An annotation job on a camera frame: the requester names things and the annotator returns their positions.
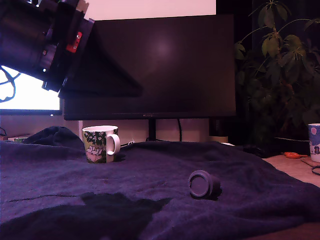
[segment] white mug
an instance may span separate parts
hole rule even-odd
[[[308,124],[311,160],[320,163],[320,123]]]
[[[82,139],[88,163],[110,163],[120,151],[117,126],[89,126],[82,129]]]

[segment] desk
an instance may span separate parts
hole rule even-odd
[[[299,179],[305,183],[314,184],[320,188],[320,176],[312,173],[312,167],[302,162],[301,159],[291,159],[285,157],[284,155],[278,155],[265,158],[263,160],[295,179]]]

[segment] patterned mug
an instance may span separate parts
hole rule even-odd
[[[117,126],[89,126],[82,129],[82,139],[88,163],[101,164],[114,161],[120,151]]]
[[[320,163],[320,123],[308,124],[311,160]]]

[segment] wall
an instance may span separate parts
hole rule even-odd
[[[216,14],[216,0],[87,0],[89,7],[85,18],[94,20],[175,17]],[[63,116],[1,116],[1,127],[10,136],[34,134],[46,127],[64,126],[79,133],[77,121],[65,121]],[[83,127],[94,125],[119,126],[121,143],[144,141],[148,137],[147,120],[84,121]],[[179,140],[178,123],[175,119],[157,120],[157,138]],[[182,140],[206,141],[209,135],[207,119],[182,119]]]

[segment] lens cap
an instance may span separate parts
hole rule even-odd
[[[222,192],[220,180],[204,170],[191,173],[188,185],[191,195],[197,199],[218,197]]]

